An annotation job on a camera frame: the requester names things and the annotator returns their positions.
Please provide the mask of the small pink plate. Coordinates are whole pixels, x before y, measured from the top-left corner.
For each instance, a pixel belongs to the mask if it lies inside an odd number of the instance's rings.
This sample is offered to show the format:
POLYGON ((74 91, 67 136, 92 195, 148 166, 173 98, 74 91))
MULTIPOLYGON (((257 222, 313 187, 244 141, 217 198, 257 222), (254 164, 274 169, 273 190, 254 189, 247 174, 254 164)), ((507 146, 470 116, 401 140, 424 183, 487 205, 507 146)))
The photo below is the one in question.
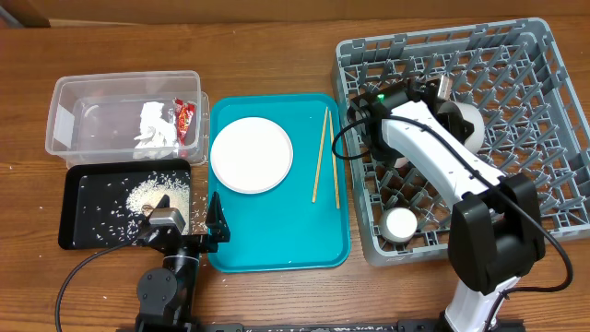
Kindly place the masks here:
POLYGON ((396 169, 402 168, 402 167, 406 166, 408 163, 409 163, 408 158, 406 158, 406 157, 398 158, 394 163, 394 168, 396 168, 396 169))

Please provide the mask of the large white plate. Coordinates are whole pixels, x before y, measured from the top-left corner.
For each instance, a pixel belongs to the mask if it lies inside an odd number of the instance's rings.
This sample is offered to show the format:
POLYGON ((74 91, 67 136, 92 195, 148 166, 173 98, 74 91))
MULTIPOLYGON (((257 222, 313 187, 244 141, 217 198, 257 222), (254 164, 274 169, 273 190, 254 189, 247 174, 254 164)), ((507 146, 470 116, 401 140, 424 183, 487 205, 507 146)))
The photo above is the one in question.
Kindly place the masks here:
POLYGON ((287 132, 262 117, 245 117, 223 127, 210 152, 216 178, 230 190, 246 195, 278 186, 287 177, 293 159, 287 132))

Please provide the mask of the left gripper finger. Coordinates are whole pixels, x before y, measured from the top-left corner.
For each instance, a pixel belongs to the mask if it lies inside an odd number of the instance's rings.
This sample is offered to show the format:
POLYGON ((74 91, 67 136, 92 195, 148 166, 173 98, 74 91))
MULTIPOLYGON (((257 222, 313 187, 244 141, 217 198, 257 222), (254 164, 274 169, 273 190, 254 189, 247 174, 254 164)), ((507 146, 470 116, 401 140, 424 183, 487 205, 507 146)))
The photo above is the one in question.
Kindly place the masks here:
POLYGON ((210 243, 228 243, 230 241, 230 228, 225 219, 218 192, 214 192, 209 201, 206 226, 210 243))
POLYGON ((140 222, 139 228, 146 229, 148 227, 166 226, 169 224, 169 209, 170 198, 164 195, 158 204, 149 212, 148 216, 140 222))

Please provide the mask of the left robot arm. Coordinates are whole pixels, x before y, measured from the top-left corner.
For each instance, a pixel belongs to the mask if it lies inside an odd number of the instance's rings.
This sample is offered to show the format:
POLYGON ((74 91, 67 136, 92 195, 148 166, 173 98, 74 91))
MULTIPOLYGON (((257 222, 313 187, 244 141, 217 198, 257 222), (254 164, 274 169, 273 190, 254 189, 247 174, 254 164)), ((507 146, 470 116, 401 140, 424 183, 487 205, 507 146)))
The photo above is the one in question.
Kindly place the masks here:
POLYGON ((140 224, 137 243, 163 254, 162 266, 150 269, 138 281, 139 314, 136 331, 205 331, 193 316, 192 304, 202 254, 215 253, 230 240, 220 196, 214 193, 206 215, 207 232, 184 235, 180 210, 163 196, 140 224))

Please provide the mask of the white paper cup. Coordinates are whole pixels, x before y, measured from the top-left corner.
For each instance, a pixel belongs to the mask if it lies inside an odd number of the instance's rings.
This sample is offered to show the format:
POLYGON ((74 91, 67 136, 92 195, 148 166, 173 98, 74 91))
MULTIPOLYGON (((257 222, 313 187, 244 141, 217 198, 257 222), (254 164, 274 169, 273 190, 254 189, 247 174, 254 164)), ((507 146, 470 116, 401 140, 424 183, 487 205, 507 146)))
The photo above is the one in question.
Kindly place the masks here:
POLYGON ((388 209, 379 220, 381 236, 391 243, 408 242, 414 236, 417 228, 417 217, 405 207, 388 209))

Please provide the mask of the rice and food scraps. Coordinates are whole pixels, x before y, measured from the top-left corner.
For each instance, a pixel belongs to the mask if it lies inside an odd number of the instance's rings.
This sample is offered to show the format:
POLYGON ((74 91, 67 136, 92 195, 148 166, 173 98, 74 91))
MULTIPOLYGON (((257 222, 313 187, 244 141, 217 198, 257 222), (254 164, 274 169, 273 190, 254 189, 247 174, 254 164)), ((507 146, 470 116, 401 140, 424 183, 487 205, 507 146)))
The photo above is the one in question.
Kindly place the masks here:
POLYGON ((190 226, 190 194, 189 172, 153 172, 130 191, 125 206, 135 215, 145 215, 144 206, 155 208, 164 196, 168 196, 170 207, 181 212, 185 222, 182 234, 187 235, 190 226))

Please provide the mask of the red snack wrapper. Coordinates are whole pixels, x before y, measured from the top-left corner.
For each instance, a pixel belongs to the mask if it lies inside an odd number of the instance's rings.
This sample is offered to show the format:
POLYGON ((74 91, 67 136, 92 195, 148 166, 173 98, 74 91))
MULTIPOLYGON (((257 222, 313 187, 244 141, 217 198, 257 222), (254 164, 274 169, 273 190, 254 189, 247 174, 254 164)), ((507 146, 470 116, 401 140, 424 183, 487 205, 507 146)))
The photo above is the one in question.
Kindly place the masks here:
POLYGON ((174 115, 177 139, 181 146, 185 145, 185 137, 195 115, 196 104, 190 101, 174 99, 174 115))

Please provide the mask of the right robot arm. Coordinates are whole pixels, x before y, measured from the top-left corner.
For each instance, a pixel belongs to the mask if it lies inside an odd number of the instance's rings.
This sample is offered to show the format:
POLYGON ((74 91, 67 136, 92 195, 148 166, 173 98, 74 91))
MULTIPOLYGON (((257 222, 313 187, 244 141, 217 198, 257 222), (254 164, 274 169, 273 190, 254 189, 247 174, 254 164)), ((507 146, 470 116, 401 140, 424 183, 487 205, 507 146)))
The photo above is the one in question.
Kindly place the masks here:
POLYGON ((546 253, 537 189, 466 147, 484 130, 478 110, 449 101, 441 79, 407 80, 353 98, 347 117, 374 159, 408 159, 451 210, 447 253, 459 278, 438 331, 522 331, 497 313, 546 253))

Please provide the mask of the white napkin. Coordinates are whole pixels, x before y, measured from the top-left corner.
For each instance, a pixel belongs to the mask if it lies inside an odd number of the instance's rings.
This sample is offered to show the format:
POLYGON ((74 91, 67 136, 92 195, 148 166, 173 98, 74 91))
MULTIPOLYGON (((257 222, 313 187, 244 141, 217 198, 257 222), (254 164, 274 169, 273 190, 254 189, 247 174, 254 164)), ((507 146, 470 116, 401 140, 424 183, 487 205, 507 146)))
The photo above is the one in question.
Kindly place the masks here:
POLYGON ((149 101, 143 105, 139 131, 134 160, 163 159, 172 154, 172 150, 163 148, 179 147, 174 109, 164 109, 163 102, 149 101))

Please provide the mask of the grey bowl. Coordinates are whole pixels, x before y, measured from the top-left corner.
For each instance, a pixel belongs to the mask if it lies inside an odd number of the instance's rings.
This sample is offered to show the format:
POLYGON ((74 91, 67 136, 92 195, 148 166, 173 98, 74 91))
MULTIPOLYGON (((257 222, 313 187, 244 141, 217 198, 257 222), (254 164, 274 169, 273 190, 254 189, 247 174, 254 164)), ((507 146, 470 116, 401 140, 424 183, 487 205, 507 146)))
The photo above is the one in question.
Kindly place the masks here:
POLYGON ((438 109, 436 118, 467 150, 476 154, 481 149, 485 125, 480 111, 475 106, 446 101, 438 109))

